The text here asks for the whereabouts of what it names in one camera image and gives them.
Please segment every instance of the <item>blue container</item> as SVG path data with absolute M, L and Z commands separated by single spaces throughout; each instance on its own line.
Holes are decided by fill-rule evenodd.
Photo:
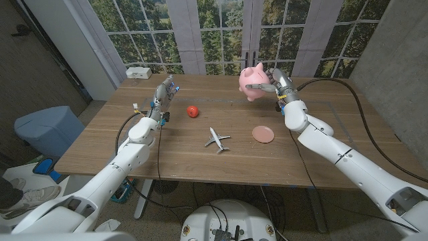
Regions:
M 15 121 L 15 132 L 44 155 L 61 157 L 85 126 L 68 106 L 39 110 Z

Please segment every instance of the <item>pink plate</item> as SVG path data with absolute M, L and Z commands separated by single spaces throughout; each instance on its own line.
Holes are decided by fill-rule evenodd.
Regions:
M 258 126 L 253 129 L 253 137 L 256 141 L 261 143 L 269 143 L 274 139 L 274 132 L 265 126 Z

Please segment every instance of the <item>concrete wall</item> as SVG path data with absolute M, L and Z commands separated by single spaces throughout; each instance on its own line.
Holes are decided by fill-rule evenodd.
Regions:
M 63 1 L 25 1 L 56 48 L 94 100 L 108 100 L 115 89 Z
M 428 2 L 392 0 L 350 76 L 426 169 L 427 26 Z

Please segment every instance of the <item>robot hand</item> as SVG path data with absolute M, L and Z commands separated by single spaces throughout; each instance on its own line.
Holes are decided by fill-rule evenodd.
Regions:
M 168 78 L 156 88 L 153 101 L 150 104 L 152 108 L 147 112 L 147 117 L 159 121 L 163 113 L 168 110 L 171 100 L 179 89 L 180 87 L 178 86 L 174 88 L 173 76 L 168 76 Z

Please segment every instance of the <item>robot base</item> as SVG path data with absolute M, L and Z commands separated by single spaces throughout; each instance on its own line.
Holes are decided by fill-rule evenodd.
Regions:
M 271 220 L 254 206 L 235 199 L 219 199 L 211 202 L 211 205 L 226 214 L 229 223 L 226 232 L 226 219 L 223 213 L 214 208 L 220 217 L 220 230 L 219 218 L 213 208 L 201 206 L 187 217 L 181 229 L 181 241 L 229 240 L 230 237 L 236 237 L 237 231 L 238 240 L 276 240 Z

